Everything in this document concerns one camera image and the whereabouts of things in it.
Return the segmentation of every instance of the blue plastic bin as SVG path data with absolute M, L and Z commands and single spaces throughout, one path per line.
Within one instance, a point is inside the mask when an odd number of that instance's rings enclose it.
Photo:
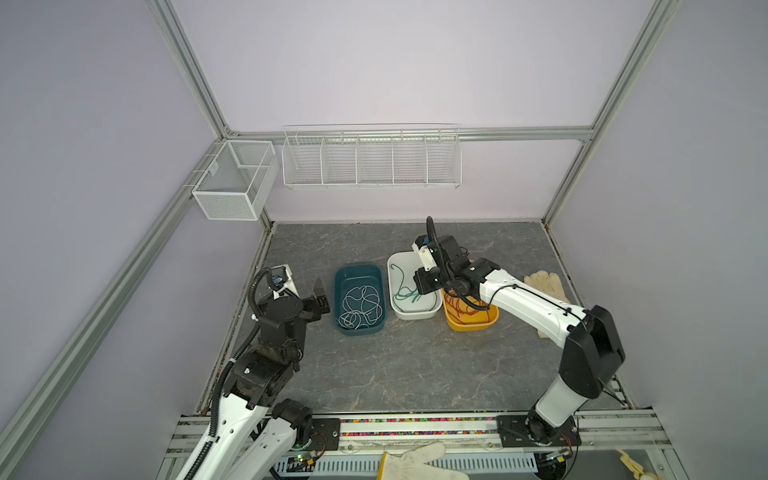
M 341 315 L 345 313 L 342 302 L 350 290 L 361 286 L 371 286 L 376 289 L 376 292 L 379 294 L 379 306 L 382 309 L 382 315 L 371 326 L 349 329 L 340 322 Z M 380 332 L 384 328 L 384 320 L 386 320 L 386 308 L 384 307 L 386 291 L 382 281 L 382 271 L 376 265 L 349 265 L 343 267 L 336 272 L 334 287 L 334 323 L 342 333 L 349 336 L 370 335 L 371 333 Z

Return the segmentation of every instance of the white wire basket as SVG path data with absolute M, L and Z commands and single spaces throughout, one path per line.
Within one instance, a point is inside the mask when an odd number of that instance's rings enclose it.
M 259 220 L 280 165 L 271 141 L 224 141 L 192 190 L 210 220 Z
M 286 132 L 283 180 L 296 189 L 458 187 L 458 128 Z

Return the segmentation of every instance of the yellow plastic bin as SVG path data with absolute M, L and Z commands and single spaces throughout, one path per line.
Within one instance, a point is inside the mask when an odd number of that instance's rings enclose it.
M 445 311 L 445 319 L 448 325 L 457 332 L 473 332 L 476 330 L 485 330 L 498 320 L 498 307 L 492 305 L 487 312 L 474 310 L 459 298 L 442 292 L 442 308 Z M 469 299 L 478 305 L 488 305 L 485 302 L 479 302 L 472 297 Z

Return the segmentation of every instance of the work glove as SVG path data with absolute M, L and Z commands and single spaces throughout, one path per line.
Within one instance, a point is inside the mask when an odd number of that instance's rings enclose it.
M 445 445 L 432 443 L 400 456 L 384 454 L 376 480 L 469 480 L 469 475 L 425 465 L 445 455 Z

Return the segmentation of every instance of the white cord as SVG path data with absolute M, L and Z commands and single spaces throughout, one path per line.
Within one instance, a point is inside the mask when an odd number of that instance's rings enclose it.
M 350 304 L 350 300 L 359 304 Z M 346 293 L 341 302 L 344 313 L 339 316 L 339 324 L 349 330 L 376 325 L 384 314 L 380 303 L 379 291 L 376 288 L 370 285 L 356 286 Z

